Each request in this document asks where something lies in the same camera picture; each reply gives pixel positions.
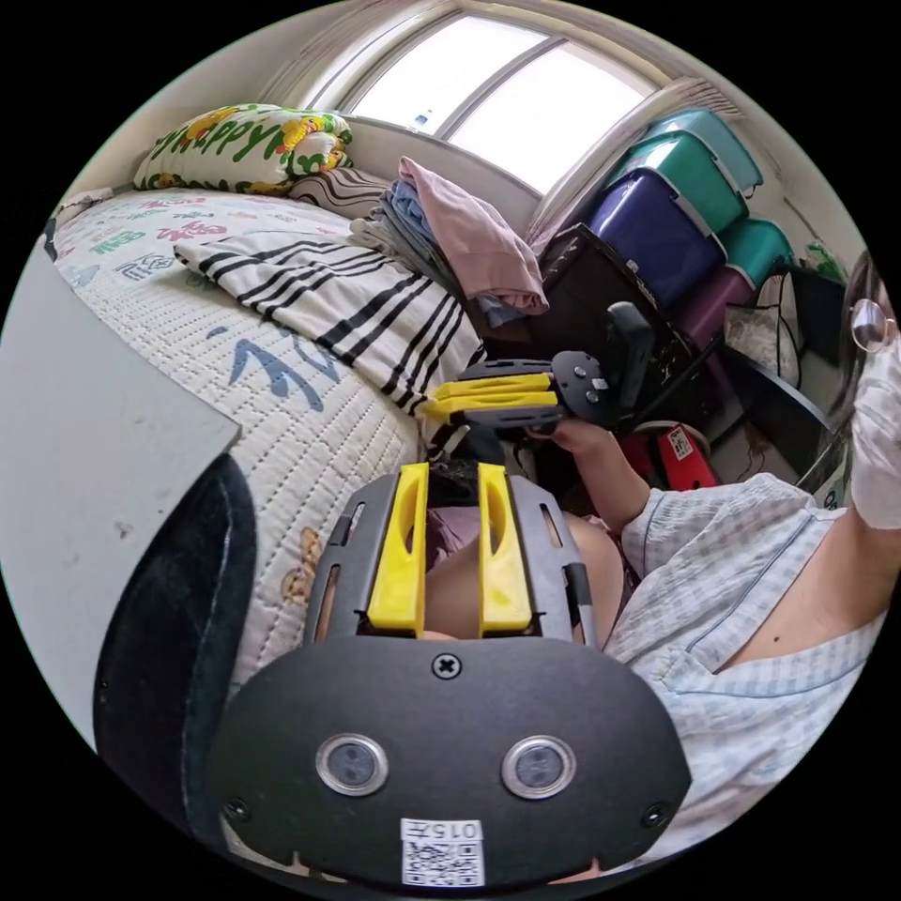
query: pillow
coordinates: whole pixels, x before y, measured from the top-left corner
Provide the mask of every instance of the pillow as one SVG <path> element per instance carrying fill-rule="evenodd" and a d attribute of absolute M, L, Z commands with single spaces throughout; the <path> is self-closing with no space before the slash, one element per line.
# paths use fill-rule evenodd
<path fill-rule="evenodd" d="M 331 169 L 302 178 L 288 196 L 347 219 L 366 219 L 389 187 L 384 178 L 361 169 Z"/>
<path fill-rule="evenodd" d="M 339 115 L 265 103 L 225 106 L 159 138 L 134 187 L 284 195 L 302 176 L 348 165 L 350 140 Z"/>

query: white desk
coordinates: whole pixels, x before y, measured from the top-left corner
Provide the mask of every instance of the white desk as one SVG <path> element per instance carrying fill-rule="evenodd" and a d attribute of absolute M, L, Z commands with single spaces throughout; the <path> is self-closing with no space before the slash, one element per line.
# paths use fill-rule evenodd
<path fill-rule="evenodd" d="M 0 569 L 44 679 L 92 748 L 95 672 L 119 598 L 239 434 L 32 253 L 0 336 Z"/>

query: qr code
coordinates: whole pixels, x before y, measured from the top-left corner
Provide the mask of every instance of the qr code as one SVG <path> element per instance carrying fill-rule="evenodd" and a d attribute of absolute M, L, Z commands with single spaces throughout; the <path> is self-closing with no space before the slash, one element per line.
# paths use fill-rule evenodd
<path fill-rule="evenodd" d="M 680 462 L 694 452 L 692 442 L 688 440 L 681 429 L 673 429 L 666 437 L 669 438 L 669 443 L 673 447 L 676 459 Z"/>
<path fill-rule="evenodd" d="M 481 842 L 404 842 L 404 885 L 478 888 L 484 884 Z"/>

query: red object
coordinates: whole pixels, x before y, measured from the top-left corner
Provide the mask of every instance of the red object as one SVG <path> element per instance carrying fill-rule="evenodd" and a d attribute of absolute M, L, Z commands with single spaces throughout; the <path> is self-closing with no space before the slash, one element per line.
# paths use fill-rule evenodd
<path fill-rule="evenodd" d="M 627 435 L 619 445 L 635 472 L 652 487 L 694 491 L 721 484 L 704 451 L 680 425 L 661 434 Z"/>

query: mattress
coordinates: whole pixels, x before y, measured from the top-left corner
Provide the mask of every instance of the mattress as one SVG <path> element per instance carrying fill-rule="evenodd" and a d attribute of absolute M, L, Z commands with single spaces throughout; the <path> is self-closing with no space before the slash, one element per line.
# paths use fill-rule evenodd
<path fill-rule="evenodd" d="M 418 458 L 415 421 L 316 344 L 264 322 L 179 264 L 178 242 L 250 232 L 345 236 L 349 221 L 297 201 L 129 191 L 60 225 L 56 264 L 142 357 L 235 420 L 232 456 L 257 520 L 254 588 L 232 687 L 303 633 L 321 544 L 362 486 Z"/>

